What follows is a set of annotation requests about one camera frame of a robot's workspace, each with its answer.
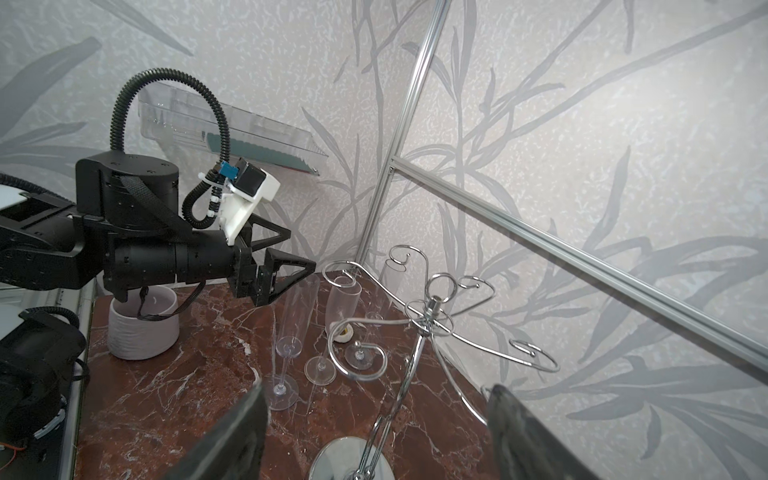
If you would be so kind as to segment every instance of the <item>red wire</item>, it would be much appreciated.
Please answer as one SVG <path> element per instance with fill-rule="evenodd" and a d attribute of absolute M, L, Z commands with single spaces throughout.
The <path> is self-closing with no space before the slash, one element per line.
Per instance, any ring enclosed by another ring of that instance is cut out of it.
<path fill-rule="evenodd" d="M 0 467 L 0 472 L 5 470 L 5 468 L 8 467 L 8 465 L 12 464 L 13 461 L 16 460 L 16 454 L 17 453 L 27 449 L 27 447 L 14 447 L 13 445 L 9 445 L 9 444 L 3 443 L 3 442 L 0 442 L 0 445 L 6 447 L 7 449 L 13 450 L 13 456 L 11 457 L 10 460 L 8 460 L 8 463 L 6 463 L 2 467 Z"/>

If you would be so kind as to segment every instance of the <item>metal spiral hook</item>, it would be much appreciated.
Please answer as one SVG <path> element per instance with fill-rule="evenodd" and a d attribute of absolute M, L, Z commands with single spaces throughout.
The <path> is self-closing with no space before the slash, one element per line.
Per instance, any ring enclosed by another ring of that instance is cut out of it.
<path fill-rule="evenodd" d="M 419 250 L 416 247 L 410 246 L 410 245 L 395 245 L 391 249 L 389 249 L 389 259 L 391 259 L 393 262 L 397 263 L 398 265 L 406 265 L 410 261 L 411 253 L 407 252 L 405 259 L 398 259 L 395 255 L 396 250 L 411 250 L 412 252 L 416 252 L 418 255 L 420 255 L 424 259 L 425 263 L 425 276 L 424 276 L 424 299 L 423 300 L 411 300 L 406 302 L 405 300 L 402 300 L 397 295 L 395 295 L 392 291 L 387 289 L 384 285 L 381 284 L 376 279 L 376 276 L 373 275 L 372 272 L 370 272 L 368 269 L 366 269 L 363 265 L 357 262 L 353 262 L 351 260 L 337 260 L 331 263 L 328 263 L 325 268 L 323 268 L 323 276 L 325 279 L 334 286 L 337 286 L 339 288 L 343 288 L 349 285 L 341 285 L 329 278 L 328 271 L 332 266 L 339 266 L 339 265 L 348 265 L 355 267 L 359 275 L 364 274 L 366 275 L 371 281 L 374 282 L 375 285 L 377 285 L 378 288 L 381 288 L 384 290 L 384 292 L 389 296 L 390 299 L 400 307 L 402 307 L 407 315 L 407 319 L 401 319 L 401 320 L 386 320 L 385 322 L 379 321 L 379 320 L 371 320 L 371 319 L 345 319 L 341 322 L 334 323 L 331 326 L 331 332 L 328 335 L 328 351 L 331 358 L 331 361 L 333 362 L 333 365 L 342 373 L 342 375 L 346 376 L 347 378 L 350 378 L 352 380 L 356 380 L 359 382 L 368 382 L 371 380 L 378 379 L 382 375 L 384 375 L 388 362 L 386 358 L 386 352 L 381 346 L 378 346 L 373 343 L 361 343 L 360 346 L 364 349 L 371 349 L 375 352 L 377 352 L 379 355 L 382 356 L 382 366 L 379 368 L 378 371 L 372 373 L 372 374 L 362 374 L 362 373 L 356 373 L 351 371 L 349 368 L 344 366 L 343 363 L 336 357 L 336 354 L 333 352 L 333 337 L 336 336 L 339 332 L 343 330 L 343 328 L 354 322 L 354 323 L 370 323 L 370 324 L 376 324 L 376 325 L 404 325 L 407 323 L 412 323 L 419 331 L 419 343 L 417 345 L 422 345 L 425 339 L 429 339 L 432 342 L 433 349 L 435 351 L 435 356 L 437 357 L 438 362 L 440 363 L 440 366 L 443 369 L 443 372 L 445 373 L 445 376 L 448 378 L 449 382 L 451 383 L 451 386 L 456 391 L 456 394 L 459 396 L 459 398 L 462 400 L 462 403 L 469 409 L 470 413 L 473 414 L 474 417 L 483 424 L 486 423 L 485 417 L 474 407 L 472 406 L 467 396 L 464 394 L 464 392 L 461 390 L 461 388 L 458 386 L 458 383 L 453 379 L 453 376 L 450 373 L 450 370 L 448 368 L 447 363 L 445 362 L 444 356 L 442 354 L 442 351 L 440 349 L 440 346 L 435 341 L 436 337 L 439 336 L 452 336 L 453 338 L 457 339 L 458 341 L 469 345 L 473 348 L 476 348 L 482 352 L 489 353 L 493 356 L 498 356 L 503 359 L 507 359 L 511 362 L 515 362 L 522 366 L 527 366 L 533 369 L 540 370 L 542 372 L 558 372 L 560 370 L 560 366 L 558 365 L 557 361 L 554 359 L 552 355 L 545 352 L 543 349 L 539 348 L 538 346 L 534 345 L 530 342 L 524 342 L 521 340 L 511 339 L 509 340 L 509 344 L 513 346 L 516 350 L 524 353 L 525 355 L 531 357 L 532 359 L 537 359 L 537 356 L 545 356 L 547 359 L 549 359 L 553 366 L 542 366 L 538 363 L 534 363 L 532 361 L 521 359 L 515 356 L 508 355 L 506 353 L 502 353 L 493 349 L 490 349 L 486 346 L 480 345 L 478 343 L 472 342 L 470 339 L 466 339 L 465 337 L 459 335 L 454 331 L 455 329 L 455 323 L 454 323 L 454 316 L 461 315 L 462 313 L 466 313 L 469 310 L 473 310 L 474 308 L 477 308 L 478 306 L 481 306 L 484 303 L 487 303 L 491 299 L 493 299 L 496 295 L 496 288 L 493 287 L 488 281 L 483 280 L 482 278 L 479 278 L 477 276 L 473 275 L 464 275 L 460 276 L 458 279 L 456 279 L 453 275 L 450 273 L 435 273 L 433 275 L 429 275 L 429 259 L 427 256 Z M 346 269 L 342 270 L 342 274 L 349 277 L 352 281 L 357 281 L 357 279 Z M 435 295 L 431 291 L 432 284 L 441 278 L 448 279 L 449 282 L 449 294 L 447 297 L 443 298 L 438 295 Z M 483 298 L 482 300 L 473 303 L 471 306 L 467 306 L 464 309 L 459 310 L 458 312 L 454 313 L 447 313 L 442 308 L 442 305 L 444 303 L 450 302 L 454 298 L 457 297 L 458 293 L 460 291 L 464 290 L 473 290 L 477 289 L 480 290 L 483 286 L 486 286 L 490 289 L 490 294 Z M 414 307 L 414 305 L 422 305 L 421 309 L 417 309 Z M 419 355 L 421 354 L 421 349 L 417 348 L 415 351 L 419 352 Z M 409 368 L 414 369 L 415 364 L 418 363 L 419 358 L 414 357 L 410 359 Z"/>

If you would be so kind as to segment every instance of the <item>blue connector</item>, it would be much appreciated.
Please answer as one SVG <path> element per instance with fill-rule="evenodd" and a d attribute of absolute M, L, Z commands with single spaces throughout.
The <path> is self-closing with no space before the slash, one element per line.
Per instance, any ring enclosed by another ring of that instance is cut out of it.
<path fill-rule="evenodd" d="M 233 167 L 229 164 L 229 162 L 223 162 L 221 164 L 221 169 L 219 169 L 219 173 L 224 175 L 225 177 L 230 179 L 230 182 L 234 182 L 235 178 L 237 178 L 237 174 L 240 171 L 237 170 L 237 167 Z"/>

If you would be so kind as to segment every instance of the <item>teal object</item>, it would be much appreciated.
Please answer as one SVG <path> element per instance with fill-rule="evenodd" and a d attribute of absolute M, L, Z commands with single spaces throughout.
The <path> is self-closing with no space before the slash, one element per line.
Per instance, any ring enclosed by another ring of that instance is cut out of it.
<path fill-rule="evenodd" d="M 211 153 L 221 152 L 221 135 L 213 132 L 203 132 Z M 314 169 L 310 168 L 302 159 L 293 155 L 284 154 L 260 145 L 250 144 L 246 141 L 230 139 L 230 156 L 243 157 L 246 160 L 252 160 L 261 164 L 276 165 L 278 167 L 290 168 L 307 174 L 317 175 Z"/>
<path fill-rule="evenodd" d="M 221 163 L 221 168 L 219 169 L 219 173 L 229 178 L 230 181 L 237 178 L 237 172 L 238 172 L 237 167 L 233 167 L 232 165 L 230 165 L 229 162 Z"/>

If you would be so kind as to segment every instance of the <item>chrome base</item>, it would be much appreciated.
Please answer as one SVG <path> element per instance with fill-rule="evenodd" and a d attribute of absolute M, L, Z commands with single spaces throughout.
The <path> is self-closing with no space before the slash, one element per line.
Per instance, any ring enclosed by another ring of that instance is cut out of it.
<path fill-rule="evenodd" d="M 304 364 L 306 379 L 315 385 L 324 386 L 336 379 L 336 367 L 324 356 L 314 356 Z"/>
<path fill-rule="evenodd" d="M 317 454 L 310 468 L 309 480 L 347 480 L 360 464 L 366 441 L 357 437 L 342 437 L 331 441 Z M 374 476 L 376 480 L 395 480 L 384 455 L 379 457 Z"/>
<path fill-rule="evenodd" d="M 371 353 L 371 350 L 357 348 L 354 344 L 346 347 L 344 359 L 355 370 L 367 370 L 373 366 L 373 353 Z"/>

